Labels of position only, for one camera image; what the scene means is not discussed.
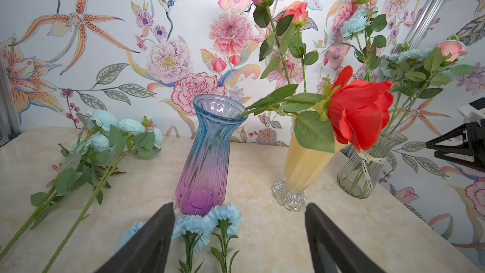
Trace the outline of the yellow ruffled glass vase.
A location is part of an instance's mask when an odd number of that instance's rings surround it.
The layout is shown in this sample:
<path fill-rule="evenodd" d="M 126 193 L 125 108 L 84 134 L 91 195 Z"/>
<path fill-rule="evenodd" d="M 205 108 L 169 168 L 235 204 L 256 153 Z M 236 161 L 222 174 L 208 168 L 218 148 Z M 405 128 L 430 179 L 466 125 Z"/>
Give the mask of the yellow ruffled glass vase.
<path fill-rule="evenodd" d="M 347 144 L 336 140 L 330 121 L 321 121 L 316 111 L 293 117 L 293 133 L 284 167 L 284 179 L 272 186 L 280 206 L 299 212 L 306 207 L 304 191 L 324 170 L 333 156 Z"/>

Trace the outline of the light blue rose stem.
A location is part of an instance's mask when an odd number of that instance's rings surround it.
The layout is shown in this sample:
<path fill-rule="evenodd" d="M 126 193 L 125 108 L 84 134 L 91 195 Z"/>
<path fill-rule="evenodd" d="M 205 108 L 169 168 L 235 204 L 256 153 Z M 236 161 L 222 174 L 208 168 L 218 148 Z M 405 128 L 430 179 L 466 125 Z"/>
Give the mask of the light blue rose stem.
<path fill-rule="evenodd" d="M 30 196 L 34 211 L 7 245 L 1 248 L 2 258 L 7 256 L 26 230 L 37 227 L 77 189 L 90 185 L 93 193 L 45 266 L 44 271 L 48 272 L 80 223 L 88 218 L 88 210 L 93 203 L 102 204 L 103 190 L 111 187 L 109 178 L 119 174 L 122 161 L 130 155 L 152 159 L 164 141 L 162 132 L 147 117 L 143 121 L 118 120 L 115 115 L 102 109 L 87 115 L 78 114 L 77 117 L 83 124 L 77 139 L 70 149 L 60 147 L 64 161 L 58 167 L 57 175 L 48 183 L 47 191 Z"/>

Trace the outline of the red rose stem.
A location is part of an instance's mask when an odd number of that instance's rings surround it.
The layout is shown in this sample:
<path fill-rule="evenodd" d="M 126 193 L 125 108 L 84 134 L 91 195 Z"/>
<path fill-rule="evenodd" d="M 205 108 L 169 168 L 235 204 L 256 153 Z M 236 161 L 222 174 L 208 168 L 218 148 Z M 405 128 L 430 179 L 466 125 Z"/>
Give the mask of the red rose stem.
<path fill-rule="evenodd" d="M 320 94 L 297 93 L 296 84 L 277 88 L 246 107 L 241 117 L 265 111 L 289 115 L 305 149 L 335 153 L 337 144 L 351 144 L 358 152 L 370 150 L 390 122 L 394 84 L 352 81 L 353 73 L 351 66 L 345 67 Z"/>

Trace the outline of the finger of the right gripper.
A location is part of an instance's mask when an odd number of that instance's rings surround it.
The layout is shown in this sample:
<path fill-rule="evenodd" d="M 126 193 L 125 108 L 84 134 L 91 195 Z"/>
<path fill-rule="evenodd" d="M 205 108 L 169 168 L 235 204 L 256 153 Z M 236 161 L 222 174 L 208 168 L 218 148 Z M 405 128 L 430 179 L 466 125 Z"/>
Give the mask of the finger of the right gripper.
<path fill-rule="evenodd" d="M 426 148 L 440 152 L 470 152 L 471 144 L 467 130 L 469 124 L 463 124 L 448 133 L 426 142 Z"/>
<path fill-rule="evenodd" d="M 477 156 L 445 153 L 442 151 L 435 151 L 434 156 L 438 159 L 443 159 L 450 163 L 458 164 L 466 168 L 471 168 L 476 171 L 484 172 L 484 163 Z"/>

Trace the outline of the blue carnation stem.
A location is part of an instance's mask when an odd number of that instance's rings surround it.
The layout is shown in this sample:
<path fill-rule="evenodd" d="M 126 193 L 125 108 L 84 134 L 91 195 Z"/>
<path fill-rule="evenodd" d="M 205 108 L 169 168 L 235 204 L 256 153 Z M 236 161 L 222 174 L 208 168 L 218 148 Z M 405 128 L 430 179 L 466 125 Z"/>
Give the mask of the blue carnation stem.
<path fill-rule="evenodd" d="M 184 241 L 185 261 L 179 261 L 179 272 L 199 272 L 204 260 L 194 267 L 194 254 L 207 246 L 216 223 L 208 216 L 185 215 L 176 219 L 172 239 Z"/>
<path fill-rule="evenodd" d="M 119 241 L 119 244 L 117 246 L 117 250 L 120 250 L 122 247 L 124 247 L 127 244 L 127 242 L 129 242 L 132 239 L 132 237 L 134 237 L 136 233 L 139 232 L 142 227 L 144 227 L 144 225 L 145 225 L 145 221 L 138 222 L 132 225 L 132 227 L 130 227 L 130 229 L 127 230 L 127 232 L 125 232 L 122 235 Z"/>
<path fill-rule="evenodd" d="M 211 254 L 218 261 L 223 273 L 232 272 L 232 264 L 239 250 L 235 251 L 231 258 L 229 257 L 229 244 L 232 239 L 238 239 L 238 231 L 243 221 L 242 213 L 234 204 L 228 206 L 216 206 L 210 210 L 208 217 L 216 223 L 219 233 L 212 231 L 219 241 L 220 248 L 211 247 Z"/>

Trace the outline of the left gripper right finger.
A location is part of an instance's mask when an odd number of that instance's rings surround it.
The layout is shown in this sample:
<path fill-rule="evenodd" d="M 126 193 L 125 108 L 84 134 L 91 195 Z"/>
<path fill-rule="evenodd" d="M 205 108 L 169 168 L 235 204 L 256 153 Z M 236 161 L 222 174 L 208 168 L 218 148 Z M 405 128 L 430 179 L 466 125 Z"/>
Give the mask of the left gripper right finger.
<path fill-rule="evenodd" d="M 315 272 L 384 273 L 315 203 L 304 217 Z"/>

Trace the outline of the clear ribbed glass vase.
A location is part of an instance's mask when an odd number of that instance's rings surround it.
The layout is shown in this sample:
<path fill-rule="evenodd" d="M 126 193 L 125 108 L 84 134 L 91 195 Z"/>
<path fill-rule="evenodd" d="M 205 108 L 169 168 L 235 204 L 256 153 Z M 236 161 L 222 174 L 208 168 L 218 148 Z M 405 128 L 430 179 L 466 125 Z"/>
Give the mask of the clear ribbed glass vase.
<path fill-rule="evenodd" d="M 353 197 L 368 198 L 374 191 L 386 164 L 397 166 L 392 149 L 403 144 L 407 138 L 400 133 L 382 135 L 370 150 L 355 152 L 337 173 L 337 183 Z"/>

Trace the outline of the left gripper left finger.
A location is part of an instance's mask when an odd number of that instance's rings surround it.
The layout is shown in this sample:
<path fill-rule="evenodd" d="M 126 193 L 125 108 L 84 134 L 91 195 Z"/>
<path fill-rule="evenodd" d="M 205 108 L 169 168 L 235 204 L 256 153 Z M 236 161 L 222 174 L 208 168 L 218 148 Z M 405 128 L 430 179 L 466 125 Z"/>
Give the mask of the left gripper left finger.
<path fill-rule="evenodd" d="M 171 202 L 163 205 L 97 272 L 164 272 L 174 224 Z"/>

